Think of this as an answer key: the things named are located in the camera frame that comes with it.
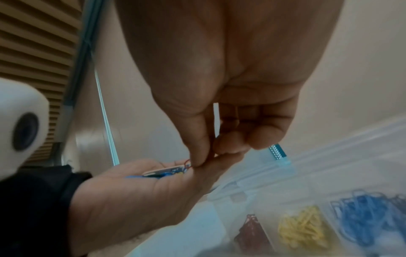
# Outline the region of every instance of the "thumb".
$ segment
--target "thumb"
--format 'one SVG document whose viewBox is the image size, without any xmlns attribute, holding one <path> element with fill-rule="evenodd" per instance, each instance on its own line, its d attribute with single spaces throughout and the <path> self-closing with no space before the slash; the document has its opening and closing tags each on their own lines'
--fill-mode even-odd
<svg viewBox="0 0 406 257">
<path fill-rule="evenodd" d="M 214 156 L 211 151 L 215 138 L 213 105 L 208 106 L 202 113 L 192 116 L 179 116 L 173 113 L 168 116 L 190 152 L 193 167 L 201 166 L 207 158 Z"/>
</svg>

